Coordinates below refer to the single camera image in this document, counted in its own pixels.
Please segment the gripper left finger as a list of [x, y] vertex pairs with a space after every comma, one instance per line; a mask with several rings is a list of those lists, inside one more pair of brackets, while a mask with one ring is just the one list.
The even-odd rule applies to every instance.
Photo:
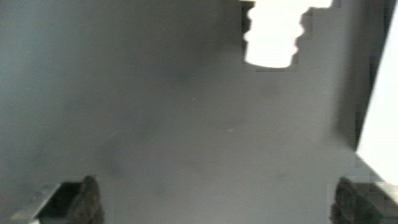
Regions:
[[96, 177], [47, 184], [8, 224], [105, 224], [102, 190]]

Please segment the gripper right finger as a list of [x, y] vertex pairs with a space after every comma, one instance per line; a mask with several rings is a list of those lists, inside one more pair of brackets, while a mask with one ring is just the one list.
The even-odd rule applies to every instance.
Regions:
[[398, 201], [381, 182], [340, 178], [331, 206], [333, 224], [398, 224]]

